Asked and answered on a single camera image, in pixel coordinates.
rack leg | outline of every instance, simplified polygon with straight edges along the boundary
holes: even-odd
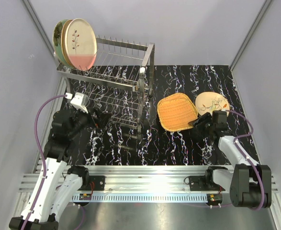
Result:
[[[66,82],[66,91],[67,91],[68,93],[71,93],[71,84],[70,84],[69,79],[68,79],[67,77],[64,77],[64,76],[63,76],[63,78],[64,78],[64,80],[65,80],[65,82]],[[70,99],[70,100],[67,99],[67,101],[68,101],[69,107],[71,108],[71,107],[72,107],[72,105],[70,104],[71,99]]]
[[[137,116],[137,136],[141,137],[141,117],[144,108],[144,96],[145,96],[145,67],[140,67],[139,70],[139,108]]]
[[[150,55],[150,83],[149,83],[149,98],[153,96],[153,80],[154,80],[154,52],[155,47],[153,47]]]

stainless steel wire rack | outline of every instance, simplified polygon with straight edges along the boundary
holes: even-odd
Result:
[[[153,93],[155,45],[130,43],[97,37],[98,51],[90,69],[70,69],[59,64],[57,71],[65,78],[89,82],[85,94],[87,106],[112,113],[111,122],[137,129],[141,135],[144,102]]]

green plate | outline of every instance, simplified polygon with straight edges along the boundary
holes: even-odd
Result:
[[[57,55],[58,60],[63,63],[65,66],[69,67],[69,68],[74,68],[73,66],[69,65],[63,55],[62,52],[62,47],[61,47],[61,35],[62,35],[62,30],[63,30],[63,26],[65,24],[67,20],[61,20],[59,23],[57,23],[57,25],[54,28],[53,31],[53,47],[55,50],[55,53]]]

black marble surface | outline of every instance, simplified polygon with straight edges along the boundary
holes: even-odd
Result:
[[[74,92],[85,92],[88,84],[71,80]],[[105,89],[99,88],[103,96]],[[196,141],[191,130],[165,131],[157,121],[156,106],[159,100],[176,92],[185,93],[195,102],[202,92],[217,92],[228,99],[232,110],[243,113],[240,99],[228,66],[155,66],[153,97],[145,103],[143,111],[143,140],[138,144],[136,130],[119,124],[108,123],[104,130],[84,130],[69,164],[84,165],[223,165],[229,164],[225,155],[208,144],[208,140]],[[125,95],[114,90],[115,95]],[[64,99],[62,109],[68,105]],[[247,123],[230,114],[228,125],[236,134],[249,132]],[[242,138],[241,144],[257,158],[252,138]]]

table surface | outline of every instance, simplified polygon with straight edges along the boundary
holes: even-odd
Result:
[[[74,92],[88,91],[88,83],[71,80]],[[195,140],[191,129],[165,131],[157,121],[157,103],[176,92],[185,93],[195,102],[202,92],[217,92],[228,99],[232,110],[244,114],[237,89],[228,66],[155,66],[153,97],[143,111],[143,141],[131,138],[136,130],[108,124],[101,132],[84,130],[69,164],[78,165],[223,165],[225,155],[207,139]],[[62,109],[67,109],[64,99]],[[228,125],[235,135],[249,132],[247,123],[237,115],[229,115]],[[242,138],[242,146],[258,159],[252,138]]]
[[[89,203],[79,230],[276,230],[269,209],[192,207],[170,203]],[[75,229],[82,212],[67,207],[59,230]]]

